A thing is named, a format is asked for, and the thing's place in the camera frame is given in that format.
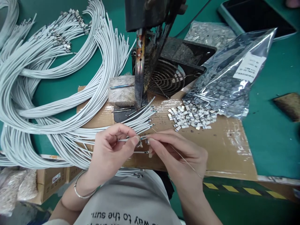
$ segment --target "fan grille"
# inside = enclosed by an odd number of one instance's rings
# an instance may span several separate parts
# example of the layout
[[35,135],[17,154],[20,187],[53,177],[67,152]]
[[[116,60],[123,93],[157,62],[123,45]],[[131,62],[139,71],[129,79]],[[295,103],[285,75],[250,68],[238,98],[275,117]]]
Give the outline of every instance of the fan grille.
[[155,94],[170,98],[172,95],[185,87],[185,76],[173,64],[159,59],[154,70],[147,90]]

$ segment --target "worker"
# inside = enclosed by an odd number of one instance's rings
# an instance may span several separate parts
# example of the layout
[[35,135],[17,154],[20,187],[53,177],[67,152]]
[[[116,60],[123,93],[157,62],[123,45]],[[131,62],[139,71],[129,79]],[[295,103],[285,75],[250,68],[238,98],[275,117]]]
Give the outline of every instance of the worker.
[[[127,136],[128,141],[118,142]],[[207,151],[173,130],[147,139],[149,152],[160,157],[176,186],[186,224],[222,224],[203,193]],[[141,171],[142,178],[115,176],[139,141],[121,123],[97,133],[89,169],[65,191],[45,225],[181,224],[154,171]]]

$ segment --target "cardboard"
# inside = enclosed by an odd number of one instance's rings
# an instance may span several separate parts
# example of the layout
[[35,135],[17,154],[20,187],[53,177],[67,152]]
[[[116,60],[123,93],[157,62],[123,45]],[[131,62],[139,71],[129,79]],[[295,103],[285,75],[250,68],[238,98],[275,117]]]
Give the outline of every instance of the cardboard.
[[37,170],[38,195],[35,198],[28,200],[28,202],[38,205],[43,204],[66,183],[66,171],[66,168]]
[[[171,99],[156,95],[153,105],[157,113],[151,117],[155,125],[143,134],[147,135],[167,129],[174,129],[173,121],[168,118],[168,109],[182,105],[181,98],[185,93],[180,91],[173,95]],[[77,107],[79,112],[87,102]],[[106,103],[104,107],[88,122],[83,128],[98,128],[110,126],[115,123],[113,120],[113,107]],[[210,124],[212,129],[196,130],[194,127],[181,129],[179,133],[185,138],[204,147],[208,151],[207,176],[226,177],[243,180],[257,180],[257,172],[253,157],[249,148],[247,137],[238,119],[227,118],[218,115],[217,121]],[[143,143],[143,151],[148,150],[149,146]],[[124,165],[125,167],[135,167],[165,171],[163,162],[157,155],[152,158],[148,154],[133,154]]]
[[76,166],[67,167],[66,183],[70,183],[81,171],[82,169]]

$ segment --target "white t-shirt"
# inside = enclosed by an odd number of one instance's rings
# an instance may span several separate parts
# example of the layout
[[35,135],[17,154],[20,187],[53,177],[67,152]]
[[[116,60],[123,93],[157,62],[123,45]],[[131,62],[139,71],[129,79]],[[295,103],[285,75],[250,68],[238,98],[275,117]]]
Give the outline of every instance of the white t-shirt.
[[[74,225],[162,225],[181,222],[172,210],[160,177],[113,177],[91,197]],[[69,225],[61,219],[44,225]]]

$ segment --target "green table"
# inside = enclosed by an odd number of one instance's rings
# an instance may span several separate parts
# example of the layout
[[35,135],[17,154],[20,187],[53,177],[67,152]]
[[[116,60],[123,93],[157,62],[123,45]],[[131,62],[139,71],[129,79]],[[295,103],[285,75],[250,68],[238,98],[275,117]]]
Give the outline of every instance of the green table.
[[[61,11],[73,8],[82,12],[88,4],[86,0],[20,0],[19,2],[19,21],[33,18],[37,13],[37,22],[29,35],[44,24],[55,20]],[[124,0],[103,0],[103,2],[113,25],[118,27],[119,32],[125,33]],[[222,2],[223,0],[212,0],[196,20],[220,22],[221,19],[216,10]],[[188,9],[183,16],[176,18],[170,36],[176,35],[185,27],[205,3],[204,0],[187,0]],[[299,9],[286,8],[283,0],[272,1],[272,6],[298,30],[300,29]],[[84,17],[84,19],[85,22],[90,20],[88,17]],[[128,35],[133,42],[135,33]],[[76,52],[80,49],[85,39],[86,37],[81,37],[74,40],[72,51]],[[259,175],[300,179],[299,125],[292,123],[271,101],[277,95],[300,92],[299,40],[300,34],[298,33],[288,39],[273,43],[266,66],[250,93],[250,113],[243,121],[243,125]],[[68,59],[68,57],[57,59],[53,67]],[[77,92],[78,86],[87,85],[101,65],[101,61],[100,52],[97,51],[87,65],[71,76],[41,81],[34,95],[33,103],[40,106],[74,94]],[[123,73],[131,70],[131,64],[127,62]],[[76,109],[73,108],[55,115],[55,117],[65,120],[75,113]],[[56,154],[47,136],[33,135],[32,142],[38,153]]]

